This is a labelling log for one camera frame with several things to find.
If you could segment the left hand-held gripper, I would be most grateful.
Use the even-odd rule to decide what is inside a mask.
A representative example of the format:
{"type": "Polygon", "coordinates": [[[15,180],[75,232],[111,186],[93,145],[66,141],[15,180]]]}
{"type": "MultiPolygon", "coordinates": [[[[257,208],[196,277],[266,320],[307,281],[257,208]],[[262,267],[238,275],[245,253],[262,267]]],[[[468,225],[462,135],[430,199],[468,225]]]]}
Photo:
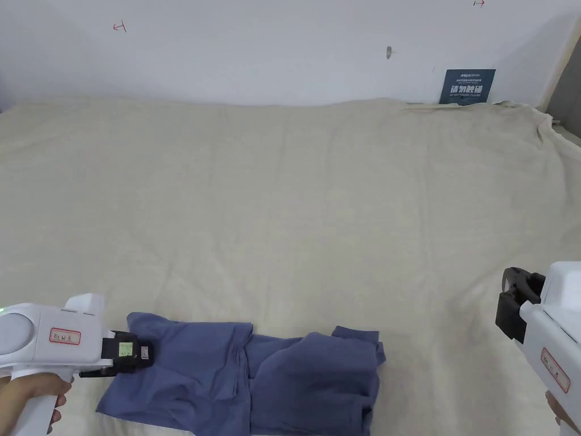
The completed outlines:
{"type": "Polygon", "coordinates": [[[1,309],[1,376],[33,374],[112,378],[154,363],[152,341],[106,329],[105,299],[98,294],[71,297],[63,308],[33,303],[1,309]]]}

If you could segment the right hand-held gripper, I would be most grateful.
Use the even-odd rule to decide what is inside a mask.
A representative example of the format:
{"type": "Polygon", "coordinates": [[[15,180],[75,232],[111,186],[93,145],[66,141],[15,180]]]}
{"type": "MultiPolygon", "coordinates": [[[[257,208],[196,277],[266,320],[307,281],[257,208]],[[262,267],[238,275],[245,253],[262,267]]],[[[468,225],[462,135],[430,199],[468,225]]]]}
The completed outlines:
{"type": "Polygon", "coordinates": [[[495,324],[506,337],[522,344],[519,349],[527,362],[572,419],[574,426],[561,423],[560,435],[576,435],[574,429],[580,427],[580,262],[556,262],[547,276],[506,268],[495,324]]]}

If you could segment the person's left hand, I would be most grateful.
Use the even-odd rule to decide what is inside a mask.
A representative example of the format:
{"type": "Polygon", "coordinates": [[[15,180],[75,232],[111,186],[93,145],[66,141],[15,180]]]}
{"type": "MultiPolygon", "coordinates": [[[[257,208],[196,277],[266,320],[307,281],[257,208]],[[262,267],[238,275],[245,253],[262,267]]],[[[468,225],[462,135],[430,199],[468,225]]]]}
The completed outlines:
{"type": "Polygon", "coordinates": [[[47,428],[47,433],[51,433],[53,424],[62,417],[58,408],[66,404],[65,395],[71,388],[71,382],[50,373],[32,374],[14,380],[1,378],[1,435],[11,434],[29,400],[43,396],[56,398],[47,428]]]}

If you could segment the person's right hand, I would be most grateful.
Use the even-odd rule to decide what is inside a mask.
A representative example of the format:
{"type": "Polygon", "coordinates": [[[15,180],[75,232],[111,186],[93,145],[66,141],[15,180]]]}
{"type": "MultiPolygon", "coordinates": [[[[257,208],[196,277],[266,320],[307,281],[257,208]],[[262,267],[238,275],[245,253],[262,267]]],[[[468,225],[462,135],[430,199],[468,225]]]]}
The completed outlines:
{"type": "Polygon", "coordinates": [[[560,403],[552,395],[552,393],[550,391],[546,391],[544,395],[546,397],[549,408],[555,415],[554,419],[557,425],[561,426],[562,424],[566,424],[569,427],[573,428],[574,425],[571,423],[570,416],[568,416],[564,408],[560,405],[560,403]]]}

